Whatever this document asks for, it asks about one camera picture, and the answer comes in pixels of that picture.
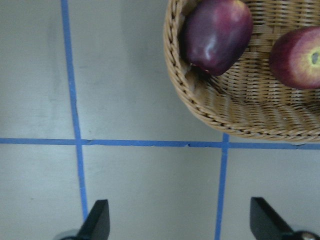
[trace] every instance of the blue tape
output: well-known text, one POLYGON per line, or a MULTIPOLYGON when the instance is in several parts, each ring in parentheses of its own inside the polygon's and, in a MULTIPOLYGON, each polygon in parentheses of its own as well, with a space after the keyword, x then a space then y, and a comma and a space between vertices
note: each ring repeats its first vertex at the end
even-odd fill
POLYGON ((0 144, 75 145, 73 139, 0 138, 0 144))
POLYGON ((262 142, 229 142, 230 149, 279 149, 279 150, 320 150, 320 144, 307 143, 294 145, 290 143, 262 143, 262 142))
POLYGON ((223 147, 220 164, 220 177, 219 177, 219 192, 218 192, 218 203, 216 210, 215 220, 215 235, 214 240, 220 240, 221 237, 221 225, 223 218, 224 199, 225 199, 225 188, 226 188, 226 176, 227 176, 227 164, 228 164, 228 149, 229 149, 229 135, 223 134, 223 147))
MULTIPOLYGON (((45 138, 0 138, 0 144, 29 145, 76 145, 75 139, 45 138)), ((156 140, 117 140, 117 139, 81 139, 81 145, 135 146, 135 147, 190 147, 222 148, 226 141, 156 141, 156 140)), ((229 149, 270 149, 270 150, 320 150, 319 143, 290 144, 264 142, 228 142, 229 149)))
POLYGON ((221 142, 214 141, 154 141, 154 140, 82 140, 83 145, 136 146, 136 147, 189 147, 189 148, 221 148, 221 142))
POLYGON ((79 117, 78 117, 78 110, 77 110, 77 95, 76 95, 75 73, 74 73, 74 66, 73 66, 73 56, 72 56, 68 0, 61 0, 61 11, 62 11, 66 69, 67 69, 67 75, 68 75, 72 121, 73 121, 74 136, 75 136, 78 180, 79 180, 80 197, 81 197, 81 204, 82 204, 82 214, 83 214, 83 219, 85 220, 88 216, 88 203, 87 203, 87 194, 86 194, 86 185, 85 185, 84 160, 83 160, 83 152, 82 152, 80 124, 79 124, 79 117))

